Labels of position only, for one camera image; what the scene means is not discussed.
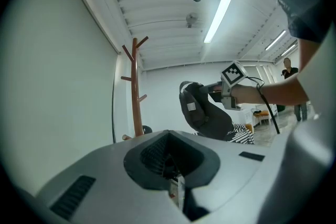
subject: fluorescent light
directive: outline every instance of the fluorescent light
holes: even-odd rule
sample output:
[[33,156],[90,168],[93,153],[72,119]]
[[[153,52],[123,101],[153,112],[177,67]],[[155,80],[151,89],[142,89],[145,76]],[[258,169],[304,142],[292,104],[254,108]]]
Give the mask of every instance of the fluorescent light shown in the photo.
[[204,39],[204,43],[210,43],[213,39],[214,35],[216,34],[216,31],[221,24],[224,15],[227,11],[227,8],[229,7],[231,0],[220,0],[218,9],[216,11],[215,17],[210,25],[209,31],[206,34],[206,37]]
[[286,50],[281,56],[284,56],[287,52],[289,52],[292,48],[294,48],[296,46],[296,44],[294,44],[293,46],[291,46],[288,50]]
[[272,47],[280,39],[280,37],[282,37],[285,34],[285,32],[286,32],[285,30],[282,31],[281,34],[270,45],[268,45],[265,50],[268,50],[270,47]]

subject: cable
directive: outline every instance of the cable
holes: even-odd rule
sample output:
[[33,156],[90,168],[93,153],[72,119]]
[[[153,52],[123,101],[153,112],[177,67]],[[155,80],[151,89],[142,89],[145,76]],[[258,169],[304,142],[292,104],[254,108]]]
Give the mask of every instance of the cable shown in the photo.
[[[265,82],[264,82],[262,79],[255,78],[255,77],[247,77],[247,79],[249,79],[249,80],[254,81],[255,83],[257,83],[257,91],[259,92],[261,99],[265,102],[265,104],[266,104],[266,106],[267,106],[267,109],[268,109],[269,113],[271,114],[271,118],[272,118],[272,120],[273,120],[273,122],[274,122],[274,126],[275,126],[275,129],[277,130],[277,133],[280,134],[279,127],[278,127],[278,124],[277,124],[277,122],[276,122],[276,120],[275,120],[275,118],[274,118],[272,109],[271,109],[271,107],[269,106],[269,103],[267,102],[265,96],[264,96],[263,93],[261,92],[261,87],[264,86]],[[255,79],[258,79],[258,80],[262,81],[262,82],[263,82],[262,85],[260,86],[259,82],[256,81]]]

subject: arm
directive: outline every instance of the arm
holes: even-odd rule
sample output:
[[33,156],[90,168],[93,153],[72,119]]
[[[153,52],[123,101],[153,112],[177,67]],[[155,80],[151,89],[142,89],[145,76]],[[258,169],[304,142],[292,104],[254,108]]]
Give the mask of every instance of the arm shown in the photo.
[[[318,48],[318,43],[299,39],[299,72],[304,69]],[[261,91],[271,104],[296,105],[308,101],[308,97],[297,79],[297,74],[283,82],[265,85]],[[255,87],[237,85],[232,88],[231,95],[237,98],[238,103],[264,103]]]

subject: person standing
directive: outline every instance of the person standing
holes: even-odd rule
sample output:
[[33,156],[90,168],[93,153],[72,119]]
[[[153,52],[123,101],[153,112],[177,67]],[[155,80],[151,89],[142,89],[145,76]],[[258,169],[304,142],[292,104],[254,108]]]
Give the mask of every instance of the person standing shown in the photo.
[[[282,76],[284,76],[285,79],[299,72],[298,68],[291,66],[291,61],[289,58],[285,58],[283,62],[285,69],[282,71]],[[302,103],[294,106],[294,113],[298,121],[301,121],[300,109],[302,111],[302,121],[307,120],[307,103]]]

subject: striped cloth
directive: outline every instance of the striped cloth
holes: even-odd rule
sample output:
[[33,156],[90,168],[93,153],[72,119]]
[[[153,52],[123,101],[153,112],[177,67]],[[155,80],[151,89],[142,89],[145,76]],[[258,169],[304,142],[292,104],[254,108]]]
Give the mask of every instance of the striped cloth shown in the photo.
[[241,144],[254,144],[253,133],[243,124],[234,124],[234,130],[228,132],[225,136],[225,141],[241,143]]

